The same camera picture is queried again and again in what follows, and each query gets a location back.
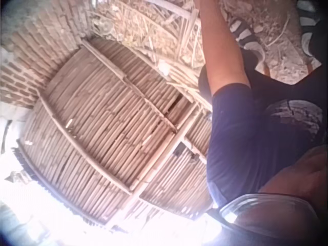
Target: foot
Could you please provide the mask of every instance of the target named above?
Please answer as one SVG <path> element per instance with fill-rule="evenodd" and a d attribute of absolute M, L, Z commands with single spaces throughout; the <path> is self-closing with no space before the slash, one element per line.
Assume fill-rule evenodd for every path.
<path fill-rule="evenodd" d="M 310 0 L 298 0 L 296 8 L 302 28 L 302 49 L 307 56 L 312 57 L 309 50 L 310 40 L 314 27 L 320 21 L 320 18 L 318 17 L 315 5 Z"/>
<path fill-rule="evenodd" d="M 251 50 L 258 58 L 259 64 L 265 60 L 265 51 L 259 43 L 253 29 L 241 18 L 231 21 L 230 31 L 235 36 L 239 46 L 245 50 Z"/>

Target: bamboo pole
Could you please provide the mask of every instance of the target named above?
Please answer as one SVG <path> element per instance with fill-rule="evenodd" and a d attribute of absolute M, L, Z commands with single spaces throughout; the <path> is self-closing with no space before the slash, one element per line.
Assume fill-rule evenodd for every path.
<path fill-rule="evenodd" d="M 183 144 L 190 149 L 194 154 L 198 154 L 199 155 L 199 160 L 204 163 L 205 165 L 207 164 L 206 161 L 206 157 L 201 153 L 201 151 L 194 146 L 189 139 L 187 139 L 186 137 L 182 140 Z"/>
<path fill-rule="evenodd" d="M 186 33 L 184 34 L 183 38 L 182 38 L 182 42 L 181 42 L 181 47 L 182 49 L 184 49 L 190 39 L 191 33 L 194 29 L 197 17 L 199 14 L 199 10 L 198 9 L 194 9 L 190 15 L 189 21 L 188 21 L 188 25 L 187 25 L 187 29 L 186 29 Z"/>
<path fill-rule="evenodd" d="M 148 3 L 152 3 L 152 4 L 156 4 L 162 8 L 165 8 L 183 18 L 186 18 L 186 19 L 189 19 L 190 18 L 190 15 L 191 13 L 175 4 L 172 4 L 168 1 L 164 1 L 164 0 L 146 0 L 146 2 Z M 197 18 L 196 19 L 196 22 L 195 22 L 196 25 L 200 26 L 200 18 Z"/>
<path fill-rule="evenodd" d="M 30 159 L 30 157 L 28 156 L 28 154 L 26 153 L 26 151 L 25 151 L 25 149 L 24 149 L 24 147 L 23 147 L 23 145 L 22 145 L 22 143 L 21 143 L 21 141 L 19 139 L 17 140 L 17 144 L 18 144 L 19 150 L 20 150 L 23 158 L 25 159 L 27 165 L 32 169 L 32 171 L 38 177 L 38 179 L 42 182 L 42 184 L 44 184 L 47 187 L 47 189 L 56 198 L 58 198 L 61 202 L 63 202 L 65 205 L 67 205 L 72 210 L 74 210 L 78 214 L 82 215 L 86 219 L 94 222 L 95 224 L 100 224 L 102 226 L 104 225 L 102 222 L 100 222 L 98 220 L 95 220 L 94 218 L 92 218 L 91 216 L 89 216 L 88 214 L 86 214 L 84 211 L 82 211 L 81 209 L 79 209 L 78 207 L 76 207 L 73 203 L 71 203 L 69 200 L 67 200 L 66 198 L 64 198 L 55 188 L 53 188 L 53 186 L 48 183 L 48 181 L 44 178 L 44 176 L 35 167 L 35 165 L 33 164 L 32 160 Z"/>
<path fill-rule="evenodd" d="M 171 32 L 169 32 L 168 30 L 166 30 L 164 27 L 162 27 L 160 24 L 158 24 L 157 22 L 153 21 L 152 19 L 150 19 L 148 16 L 144 15 L 143 13 L 139 12 L 137 9 L 132 8 L 130 5 L 123 3 L 122 1 L 119 1 L 120 4 L 122 4 L 122 6 L 124 6 L 125 8 L 127 8 L 128 10 L 136 13 L 137 15 L 140 15 L 142 18 L 144 18 L 145 20 L 147 20 L 149 23 L 151 23 L 152 25 L 154 25 L 155 27 L 157 27 L 158 29 L 160 29 L 162 32 L 166 33 L 168 36 L 170 36 L 172 39 L 174 39 L 175 41 L 177 41 L 176 36 L 174 36 Z"/>
<path fill-rule="evenodd" d="M 44 98 L 44 96 L 39 91 L 37 91 L 37 93 L 38 93 L 38 96 L 39 96 L 39 98 L 40 98 L 40 100 L 41 100 L 44 108 L 46 109 L 46 111 L 48 112 L 49 116 L 51 117 L 51 119 L 53 120 L 53 122 L 56 124 L 56 126 L 58 127 L 58 129 L 61 131 L 61 133 L 65 136 L 65 138 L 67 139 L 67 141 L 72 146 L 74 146 L 74 148 L 79 152 L 79 154 L 82 155 L 86 159 L 86 161 L 97 172 L 99 172 L 103 177 L 105 177 L 106 179 L 108 179 L 109 181 L 111 181 L 113 184 L 115 184 L 116 186 L 118 186 L 121 190 L 123 190 L 124 192 L 126 192 L 127 194 L 130 195 L 131 194 L 131 191 L 129 190 L 129 188 L 123 182 L 121 182 L 118 178 L 116 178 L 114 175 L 112 175 L 111 173 L 109 173 L 105 168 L 103 168 L 92 156 L 90 156 L 90 154 L 88 152 L 86 152 L 86 150 L 84 149 L 84 147 L 70 133 L 68 133 L 68 131 L 66 130 L 66 128 L 57 119 L 56 113 L 51 108 L 51 106 L 48 104 L 48 102 Z"/>
<path fill-rule="evenodd" d="M 113 64 L 109 59 L 107 59 L 103 54 L 101 54 L 97 49 L 95 49 L 88 41 L 82 40 L 82 44 L 86 47 L 94 56 L 96 56 L 107 68 L 109 68 L 117 77 L 123 79 L 126 74 L 115 64 Z"/>
<path fill-rule="evenodd" d="M 153 180 L 153 178 L 156 176 L 156 174 L 161 170 L 161 168 L 164 166 L 168 158 L 171 156 L 173 151 L 176 149 L 178 144 L 182 141 L 182 139 L 185 137 L 186 133 L 190 130 L 191 126 L 197 119 L 197 117 L 200 114 L 200 110 L 196 109 L 193 111 L 192 115 L 187 119 L 187 121 L 182 125 L 181 129 L 176 133 L 176 135 L 172 138 L 168 146 L 165 148 L 163 153 L 160 155 L 158 160 L 154 163 L 154 165 L 151 167 L 147 175 L 144 177 L 142 182 L 140 182 L 135 190 L 133 191 L 133 194 L 129 196 L 122 206 L 117 210 L 117 212 L 113 215 L 113 217 L 107 222 L 106 226 L 108 228 L 112 228 L 115 224 L 123 220 L 124 216 L 128 212 L 128 210 L 131 208 L 131 206 L 138 200 L 141 193 L 147 188 L 148 184 Z"/>

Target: red brick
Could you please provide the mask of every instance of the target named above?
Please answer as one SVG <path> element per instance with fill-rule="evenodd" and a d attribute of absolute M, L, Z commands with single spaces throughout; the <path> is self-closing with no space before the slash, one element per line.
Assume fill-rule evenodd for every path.
<path fill-rule="evenodd" d="M 8 74 L 8 75 L 12 75 L 12 71 L 10 71 L 10 69 L 6 68 L 5 66 L 1 66 L 1 71 L 3 71 L 4 73 Z"/>
<path fill-rule="evenodd" d="M 31 93 L 34 94 L 34 95 L 37 95 L 37 92 L 36 92 L 36 90 L 34 90 L 34 89 L 29 88 L 28 91 L 31 92 Z"/>
<path fill-rule="evenodd" d="M 34 101 L 32 101 L 31 99 L 28 99 L 28 98 L 23 98 L 23 101 L 28 104 L 34 104 Z"/>
<path fill-rule="evenodd" d="M 8 98 L 6 96 L 1 96 L 1 101 L 4 101 L 5 103 L 8 103 L 8 104 L 12 104 L 14 100 L 11 98 Z"/>
<path fill-rule="evenodd" d="M 24 60 L 22 60 L 21 58 L 17 58 L 17 61 L 26 69 L 30 69 L 31 67 L 28 65 L 28 63 L 26 63 Z"/>
<path fill-rule="evenodd" d="M 7 96 L 10 94 L 10 92 L 5 90 L 4 88 L 1 88 L 0 92 L 1 92 L 1 96 Z"/>
<path fill-rule="evenodd" d="M 41 86 L 41 87 L 44 87 L 44 86 L 45 86 L 42 82 L 40 82 L 40 81 L 38 81 L 38 80 L 35 80 L 34 82 L 35 82 L 37 85 Z"/>
<path fill-rule="evenodd" d="M 14 78 L 16 78 L 16 79 L 18 79 L 18 80 L 20 80 L 20 81 L 25 81 L 25 78 L 23 78 L 23 77 L 21 77 L 21 76 L 19 76 L 19 75 L 17 75 L 17 74 L 14 74 Z"/>
<path fill-rule="evenodd" d="M 14 87 L 14 86 L 12 86 L 12 85 L 10 85 L 10 84 L 8 84 L 8 83 L 5 83 L 4 84 L 4 87 L 6 87 L 6 88 L 8 88 L 10 91 L 12 91 L 12 92 L 16 92 L 16 91 L 18 91 L 18 89 L 16 88 L 16 87 Z"/>
<path fill-rule="evenodd" d="M 24 96 L 30 96 L 31 95 L 30 93 L 28 93 L 28 92 L 26 92 L 24 90 L 20 90 L 19 92 L 20 92 L 20 94 L 22 94 Z"/>
<path fill-rule="evenodd" d="M 19 68 L 19 67 L 17 67 L 15 64 L 13 64 L 13 63 L 9 63 L 8 64 L 11 68 L 13 68 L 13 69 L 15 69 L 17 72 L 21 72 L 22 70 Z"/>
<path fill-rule="evenodd" d="M 28 73 L 23 73 L 23 75 L 28 79 L 34 80 L 33 77 L 31 77 Z"/>
<path fill-rule="evenodd" d="M 9 78 L 8 76 L 5 76 L 3 74 L 1 75 L 1 78 L 4 79 L 7 82 L 14 83 L 14 81 L 11 78 Z"/>
<path fill-rule="evenodd" d="M 19 83 L 19 82 L 16 82 L 15 85 L 21 89 L 26 89 L 26 85 L 22 84 L 22 83 Z"/>
<path fill-rule="evenodd" d="M 21 96 L 19 96 L 19 95 L 17 95 L 17 94 L 14 94 L 14 93 L 10 93 L 10 97 L 12 98 L 12 99 L 15 99 L 15 100 L 20 100 L 22 97 Z"/>

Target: bamboo slat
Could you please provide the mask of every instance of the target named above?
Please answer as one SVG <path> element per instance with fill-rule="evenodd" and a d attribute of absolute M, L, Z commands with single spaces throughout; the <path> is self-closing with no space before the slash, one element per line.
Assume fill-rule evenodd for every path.
<path fill-rule="evenodd" d="M 28 154 L 25 152 L 23 145 L 19 140 L 17 140 L 19 150 L 22 153 L 26 163 L 29 165 L 29 167 L 33 170 L 35 175 L 39 178 L 39 180 L 47 187 L 47 189 L 54 194 L 55 197 L 59 198 L 63 203 L 65 203 L 67 206 L 69 206 L 72 210 L 76 211 L 78 214 L 83 215 L 83 217 L 87 218 L 90 221 L 95 222 L 96 224 L 103 224 L 100 221 L 95 220 L 91 216 L 87 215 L 84 211 L 76 207 L 74 204 L 72 204 L 69 200 L 65 199 L 56 189 L 54 189 L 48 181 L 42 176 L 42 174 L 38 171 L 38 169 L 33 165 L 32 161 L 28 157 Z"/>
<path fill-rule="evenodd" d="M 62 124 L 59 122 L 59 120 L 56 118 L 56 114 L 54 111 L 51 109 L 50 105 L 47 103 L 46 99 L 44 96 L 38 92 L 39 98 L 41 99 L 45 109 L 47 110 L 48 114 L 52 118 L 53 122 L 57 125 L 58 129 L 61 131 L 61 133 L 66 137 L 66 139 L 75 147 L 75 149 L 86 159 L 86 161 L 96 170 L 98 171 L 102 176 L 107 178 L 109 181 L 120 187 L 123 191 L 126 193 L 130 194 L 129 188 L 125 186 L 120 180 L 118 180 L 115 176 L 112 174 L 108 173 L 100 164 L 93 158 L 91 157 L 80 145 L 78 141 L 76 141 L 67 131 L 66 129 L 62 126 Z"/>
<path fill-rule="evenodd" d="M 181 142 L 182 138 L 185 136 L 185 134 L 188 132 L 192 124 L 194 123 L 196 117 L 199 115 L 200 111 L 195 110 L 193 115 L 191 115 L 190 118 L 183 124 L 181 129 L 177 132 L 177 134 L 172 138 L 168 146 L 165 148 L 163 153 L 160 155 L 154 166 L 152 167 L 151 171 L 147 173 L 147 175 L 144 177 L 142 182 L 140 182 L 136 188 L 133 191 L 133 194 L 128 197 L 126 201 L 124 201 L 124 204 L 122 207 L 117 211 L 117 213 L 107 222 L 108 227 L 112 227 L 112 225 L 116 224 L 117 221 L 120 221 L 123 219 L 123 216 L 126 215 L 127 209 L 131 207 L 131 205 L 137 200 L 137 198 L 140 196 L 140 194 L 145 190 L 149 182 L 154 178 L 154 176 L 157 174 L 157 172 L 161 169 L 161 167 L 165 164 L 166 160 L 169 158 L 169 156 L 172 154 L 174 149 L 177 147 L 179 142 Z"/>

